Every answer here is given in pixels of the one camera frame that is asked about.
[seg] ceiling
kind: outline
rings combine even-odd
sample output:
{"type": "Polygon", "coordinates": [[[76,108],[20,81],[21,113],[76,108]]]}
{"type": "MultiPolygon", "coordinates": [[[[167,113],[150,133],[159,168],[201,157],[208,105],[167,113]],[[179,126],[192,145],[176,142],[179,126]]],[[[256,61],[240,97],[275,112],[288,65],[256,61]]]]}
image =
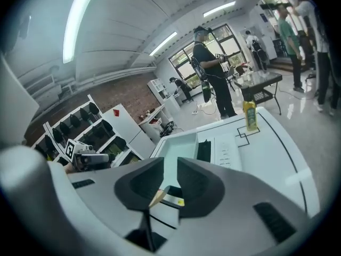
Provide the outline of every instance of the ceiling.
{"type": "Polygon", "coordinates": [[[77,85],[108,72],[153,67],[153,61],[189,37],[196,26],[209,25],[224,13],[227,19],[228,12],[233,16],[248,12],[258,1],[91,0],[80,25],[75,59],[63,64],[64,31],[73,0],[27,0],[17,17],[31,15],[28,36],[18,38],[6,58],[24,85],[51,74],[52,66],[56,81],[77,85]],[[203,18],[204,12],[231,1],[236,4],[203,18]],[[174,31],[177,36],[149,56],[174,31]]]}

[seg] glass tabletop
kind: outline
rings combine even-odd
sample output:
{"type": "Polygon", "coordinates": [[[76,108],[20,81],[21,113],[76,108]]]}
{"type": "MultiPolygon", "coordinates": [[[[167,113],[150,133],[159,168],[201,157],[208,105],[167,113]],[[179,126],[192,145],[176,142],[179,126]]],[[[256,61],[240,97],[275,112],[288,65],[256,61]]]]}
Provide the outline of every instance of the glass tabletop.
{"type": "Polygon", "coordinates": [[[275,72],[255,71],[242,75],[234,83],[240,88],[254,87],[262,84],[271,84],[282,80],[282,75],[275,72]]]}

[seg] green shirt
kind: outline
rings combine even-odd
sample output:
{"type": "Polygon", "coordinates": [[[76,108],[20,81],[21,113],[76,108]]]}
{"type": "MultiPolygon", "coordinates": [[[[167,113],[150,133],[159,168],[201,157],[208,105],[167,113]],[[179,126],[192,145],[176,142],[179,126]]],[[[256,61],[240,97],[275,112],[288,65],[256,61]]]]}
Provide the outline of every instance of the green shirt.
{"type": "Polygon", "coordinates": [[[292,27],[289,25],[289,23],[286,20],[279,18],[278,19],[278,28],[279,28],[279,34],[281,35],[281,39],[284,42],[284,44],[286,45],[286,49],[287,49],[288,54],[289,55],[295,55],[296,52],[288,44],[288,37],[290,37],[293,40],[294,45],[296,46],[296,49],[299,50],[298,38],[295,35],[292,27]]]}

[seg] red object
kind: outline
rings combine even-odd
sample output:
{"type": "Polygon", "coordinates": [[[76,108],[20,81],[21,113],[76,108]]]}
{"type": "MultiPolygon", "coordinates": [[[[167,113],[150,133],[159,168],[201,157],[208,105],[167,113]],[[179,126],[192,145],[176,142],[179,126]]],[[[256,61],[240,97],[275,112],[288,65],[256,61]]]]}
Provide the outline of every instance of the red object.
{"type": "Polygon", "coordinates": [[[118,117],[119,116],[119,110],[113,109],[113,114],[118,117]]]}

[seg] stairs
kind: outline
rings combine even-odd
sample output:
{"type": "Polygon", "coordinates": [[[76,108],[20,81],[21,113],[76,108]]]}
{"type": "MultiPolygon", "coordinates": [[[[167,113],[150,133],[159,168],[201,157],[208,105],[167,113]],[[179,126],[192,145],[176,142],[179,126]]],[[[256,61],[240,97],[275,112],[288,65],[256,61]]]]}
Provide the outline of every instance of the stairs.
{"type": "MultiPolygon", "coordinates": [[[[288,72],[293,71],[293,64],[291,63],[291,59],[289,57],[278,57],[276,59],[273,59],[270,61],[270,65],[268,65],[267,67],[272,69],[280,69],[288,72]]],[[[301,71],[305,70],[307,69],[303,61],[301,65],[301,71]]]]}

